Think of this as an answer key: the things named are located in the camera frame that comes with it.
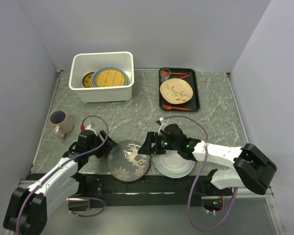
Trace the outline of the pink plastic plate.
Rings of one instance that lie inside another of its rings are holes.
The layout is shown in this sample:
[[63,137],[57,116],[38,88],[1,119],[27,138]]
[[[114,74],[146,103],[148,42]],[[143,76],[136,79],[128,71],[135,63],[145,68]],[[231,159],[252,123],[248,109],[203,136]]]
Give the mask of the pink plastic plate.
[[125,83],[125,86],[127,86],[127,85],[129,85],[130,82],[131,82],[131,73],[125,71],[124,74],[126,75],[126,83]]

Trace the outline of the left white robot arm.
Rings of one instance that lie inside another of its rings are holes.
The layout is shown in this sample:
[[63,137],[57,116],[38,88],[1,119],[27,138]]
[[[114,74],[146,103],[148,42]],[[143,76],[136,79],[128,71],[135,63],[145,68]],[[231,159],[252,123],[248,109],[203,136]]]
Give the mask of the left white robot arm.
[[81,131],[56,166],[34,184],[13,191],[3,227],[19,235],[41,234],[48,217],[67,198],[90,194],[86,176],[79,173],[89,158],[106,156],[116,146],[104,131]]

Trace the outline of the cream green leaf plate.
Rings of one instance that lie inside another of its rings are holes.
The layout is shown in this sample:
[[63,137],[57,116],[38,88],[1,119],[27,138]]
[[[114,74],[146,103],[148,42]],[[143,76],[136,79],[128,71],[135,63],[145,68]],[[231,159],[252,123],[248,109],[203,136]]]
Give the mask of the cream green leaf plate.
[[126,74],[127,74],[127,78],[128,78],[128,85],[130,85],[131,82],[132,82],[132,73],[131,72],[127,72]]

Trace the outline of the white ribbed deep plate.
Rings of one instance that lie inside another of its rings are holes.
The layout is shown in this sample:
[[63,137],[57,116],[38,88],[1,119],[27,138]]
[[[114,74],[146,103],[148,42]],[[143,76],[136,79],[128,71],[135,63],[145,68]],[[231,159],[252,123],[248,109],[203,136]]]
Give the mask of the white ribbed deep plate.
[[167,150],[164,155],[153,155],[156,168],[169,178],[187,176],[194,168],[195,162],[182,158],[176,151]]

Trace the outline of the dark brown rimmed plate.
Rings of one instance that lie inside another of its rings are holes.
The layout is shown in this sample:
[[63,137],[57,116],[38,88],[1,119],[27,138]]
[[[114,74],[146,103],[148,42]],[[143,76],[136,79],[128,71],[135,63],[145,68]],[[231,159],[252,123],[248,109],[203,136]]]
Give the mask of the dark brown rimmed plate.
[[137,141],[121,141],[109,152],[107,166],[114,178],[122,182],[134,182],[146,174],[150,156],[138,153],[141,145]]

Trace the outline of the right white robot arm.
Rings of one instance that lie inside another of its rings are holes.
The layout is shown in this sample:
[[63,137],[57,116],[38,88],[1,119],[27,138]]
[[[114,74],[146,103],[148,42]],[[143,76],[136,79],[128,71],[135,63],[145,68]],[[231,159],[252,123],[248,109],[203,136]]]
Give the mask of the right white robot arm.
[[205,191],[216,195],[224,188],[245,187],[251,192],[264,195],[277,171],[277,166],[258,147],[251,143],[243,147],[211,144],[187,137],[177,124],[169,124],[158,132],[148,132],[138,153],[143,155],[166,155],[176,152],[185,160],[207,161],[227,167],[211,170]]

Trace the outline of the white bottom plate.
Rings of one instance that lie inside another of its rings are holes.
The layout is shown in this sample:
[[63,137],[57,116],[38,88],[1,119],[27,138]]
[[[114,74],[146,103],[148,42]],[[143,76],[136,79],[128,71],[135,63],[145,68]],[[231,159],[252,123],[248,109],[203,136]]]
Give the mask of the white bottom plate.
[[156,168],[164,176],[178,179],[187,176],[194,168],[195,162],[185,159],[169,160],[167,158],[157,158],[154,160]]

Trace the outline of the yellow patterned small plate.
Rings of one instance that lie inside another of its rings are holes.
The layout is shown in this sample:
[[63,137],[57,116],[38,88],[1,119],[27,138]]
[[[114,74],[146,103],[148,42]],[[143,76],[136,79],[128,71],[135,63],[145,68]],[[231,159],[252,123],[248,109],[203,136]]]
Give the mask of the yellow patterned small plate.
[[93,77],[94,72],[90,72],[88,74],[86,74],[83,79],[82,79],[82,85],[85,88],[93,88],[93,84],[92,84],[92,77]]

